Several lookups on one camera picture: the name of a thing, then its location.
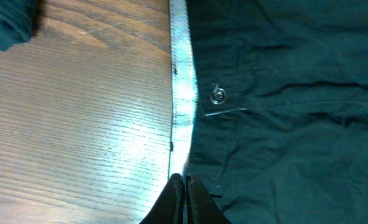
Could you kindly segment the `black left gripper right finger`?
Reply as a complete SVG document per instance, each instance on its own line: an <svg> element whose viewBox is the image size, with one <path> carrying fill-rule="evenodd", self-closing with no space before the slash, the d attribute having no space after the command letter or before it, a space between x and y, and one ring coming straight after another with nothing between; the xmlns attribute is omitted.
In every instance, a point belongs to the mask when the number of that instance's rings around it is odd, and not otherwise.
<svg viewBox="0 0 368 224"><path fill-rule="evenodd" d="M190 224L231 224L195 174L186 177L187 221Z"/></svg>

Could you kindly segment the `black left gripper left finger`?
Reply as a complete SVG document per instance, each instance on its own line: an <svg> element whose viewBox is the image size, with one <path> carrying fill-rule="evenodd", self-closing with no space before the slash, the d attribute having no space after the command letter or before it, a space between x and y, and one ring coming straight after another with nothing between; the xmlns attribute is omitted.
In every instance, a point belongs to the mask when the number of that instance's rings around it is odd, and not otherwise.
<svg viewBox="0 0 368 224"><path fill-rule="evenodd" d="M183 177L173 174L140 224L183 224L183 206Z"/></svg>

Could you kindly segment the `black shorts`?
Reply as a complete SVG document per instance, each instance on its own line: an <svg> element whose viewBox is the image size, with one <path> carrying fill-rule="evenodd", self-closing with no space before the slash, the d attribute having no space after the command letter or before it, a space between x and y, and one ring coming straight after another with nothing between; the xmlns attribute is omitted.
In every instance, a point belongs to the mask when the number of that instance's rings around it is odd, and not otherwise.
<svg viewBox="0 0 368 224"><path fill-rule="evenodd" d="M368 0L169 10L170 172L231 223L368 223Z"/></svg>

